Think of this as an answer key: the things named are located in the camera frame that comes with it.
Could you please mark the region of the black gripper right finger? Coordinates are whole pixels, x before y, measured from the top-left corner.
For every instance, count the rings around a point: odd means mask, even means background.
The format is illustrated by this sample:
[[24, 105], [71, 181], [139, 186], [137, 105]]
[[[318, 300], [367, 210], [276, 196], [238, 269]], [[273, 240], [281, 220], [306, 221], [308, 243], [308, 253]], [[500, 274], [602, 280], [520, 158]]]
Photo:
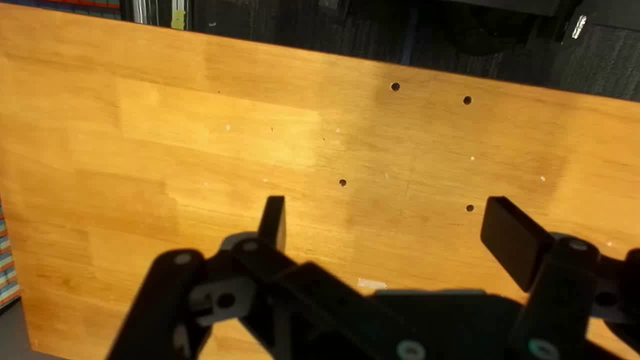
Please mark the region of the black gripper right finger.
[[640, 248], [624, 258], [591, 241], [550, 232], [506, 196], [486, 200], [479, 240], [528, 294], [508, 335], [515, 360], [618, 360], [588, 339], [597, 317], [640, 351]]

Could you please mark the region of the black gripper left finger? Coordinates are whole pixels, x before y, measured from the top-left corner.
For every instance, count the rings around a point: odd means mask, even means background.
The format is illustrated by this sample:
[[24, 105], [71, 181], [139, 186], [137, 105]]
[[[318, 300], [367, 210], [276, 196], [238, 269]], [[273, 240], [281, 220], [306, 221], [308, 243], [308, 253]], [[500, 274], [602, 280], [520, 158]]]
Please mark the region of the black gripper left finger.
[[206, 258], [194, 248], [148, 268], [107, 360], [198, 360], [215, 324], [238, 319], [273, 360], [330, 360], [348, 350], [340, 325], [302, 289], [325, 280], [283, 252], [286, 197], [270, 196], [255, 232], [227, 236]]

